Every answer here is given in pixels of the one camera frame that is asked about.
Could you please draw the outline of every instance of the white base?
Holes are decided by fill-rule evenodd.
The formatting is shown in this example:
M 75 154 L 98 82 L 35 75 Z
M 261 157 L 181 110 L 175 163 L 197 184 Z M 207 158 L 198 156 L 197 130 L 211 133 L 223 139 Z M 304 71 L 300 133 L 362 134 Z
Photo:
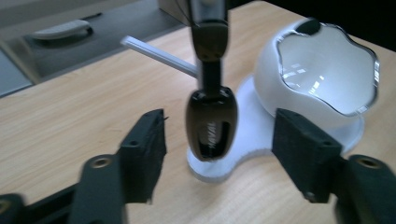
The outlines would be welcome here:
M 192 173 L 204 182 L 219 183 L 226 180 L 233 169 L 251 158 L 273 155 L 271 152 L 275 119 L 265 111 L 254 90 L 253 76 L 248 76 L 236 94 L 238 103 L 238 126 L 233 144 L 228 154 L 217 161 L 199 161 L 191 149 L 187 151 L 187 161 Z M 352 149 L 361 139 L 364 119 L 346 127 L 325 130 L 343 145 L 343 153 Z

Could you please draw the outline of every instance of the wooden tabletop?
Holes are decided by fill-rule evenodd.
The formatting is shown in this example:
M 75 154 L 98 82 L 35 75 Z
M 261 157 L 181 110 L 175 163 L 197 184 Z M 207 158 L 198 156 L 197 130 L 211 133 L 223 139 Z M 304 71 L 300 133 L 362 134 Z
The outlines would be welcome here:
M 225 86 L 237 91 L 254 71 L 263 45 L 302 17 L 263 1 L 230 12 Z M 396 53 L 355 38 L 381 63 L 379 98 L 362 139 L 349 154 L 368 155 L 396 170 Z M 194 62 L 188 28 L 149 42 Z M 168 153 L 153 205 L 128 204 L 131 223 L 335 223 L 333 202 L 303 199 L 273 156 L 242 163 L 221 184 L 197 180 L 186 159 L 185 106 L 196 80 L 132 50 L 0 100 L 0 194 L 28 203 L 79 179 L 82 164 L 113 154 L 144 113 L 163 108 Z

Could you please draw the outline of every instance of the silver bar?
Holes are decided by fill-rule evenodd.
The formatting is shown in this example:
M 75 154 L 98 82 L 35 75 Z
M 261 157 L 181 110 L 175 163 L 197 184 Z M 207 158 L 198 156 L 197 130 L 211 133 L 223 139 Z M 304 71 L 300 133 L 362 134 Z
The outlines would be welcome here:
M 121 44 L 125 47 L 128 47 L 129 49 L 133 49 L 139 53 L 142 53 L 160 63 L 167 64 L 187 75 L 197 78 L 196 66 L 187 63 L 161 49 L 154 48 L 151 45 L 146 44 L 145 42 L 142 42 L 131 36 L 125 36 L 121 40 Z

